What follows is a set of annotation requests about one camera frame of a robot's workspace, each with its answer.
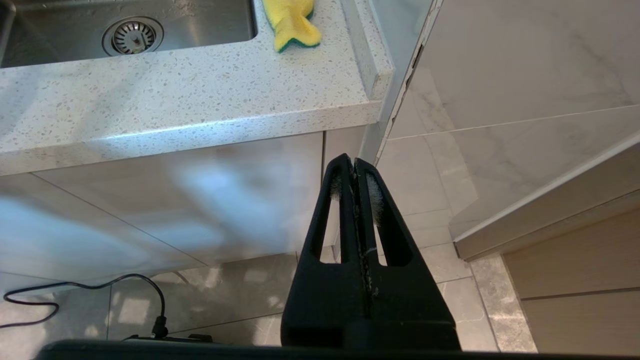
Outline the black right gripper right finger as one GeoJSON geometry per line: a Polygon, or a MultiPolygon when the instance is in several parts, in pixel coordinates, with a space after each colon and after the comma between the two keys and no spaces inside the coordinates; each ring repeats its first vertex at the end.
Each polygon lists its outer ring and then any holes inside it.
{"type": "Polygon", "coordinates": [[[378,170],[354,163],[366,315],[376,347],[460,350],[457,326],[378,170]]]}

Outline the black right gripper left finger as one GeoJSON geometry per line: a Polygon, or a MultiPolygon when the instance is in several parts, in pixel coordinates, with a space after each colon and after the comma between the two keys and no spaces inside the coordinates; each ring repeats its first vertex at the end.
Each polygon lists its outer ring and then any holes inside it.
{"type": "Polygon", "coordinates": [[[284,347],[364,347],[368,300],[361,264],[354,167],[342,153],[332,159],[318,194],[281,319],[284,347]],[[339,263],[321,260],[332,196],[338,196],[339,263]]]}

